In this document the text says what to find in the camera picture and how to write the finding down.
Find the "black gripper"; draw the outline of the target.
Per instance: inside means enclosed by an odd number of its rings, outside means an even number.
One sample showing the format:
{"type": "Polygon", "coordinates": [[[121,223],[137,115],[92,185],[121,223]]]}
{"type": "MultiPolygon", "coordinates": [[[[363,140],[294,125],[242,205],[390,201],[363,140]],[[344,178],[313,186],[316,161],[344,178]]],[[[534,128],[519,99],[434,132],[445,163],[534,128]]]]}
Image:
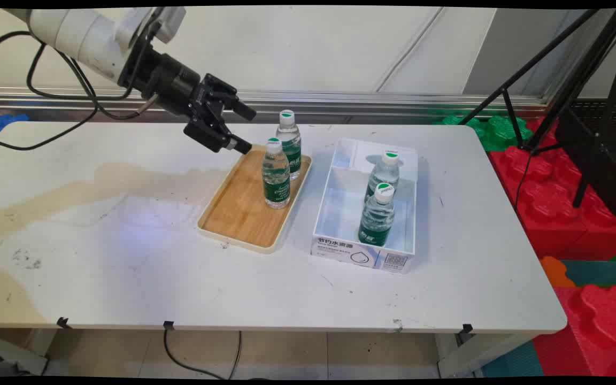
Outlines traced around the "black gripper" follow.
{"type": "Polygon", "coordinates": [[[168,54],[154,51],[149,42],[137,42],[119,81],[120,86],[139,90],[147,101],[154,98],[154,104],[169,113],[187,117],[183,133],[209,150],[235,150],[245,155],[252,149],[250,142],[229,130],[222,112],[232,110],[249,121],[257,112],[240,100],[233,86],[217,76],[207,74],[201,78],[168,54]]]}

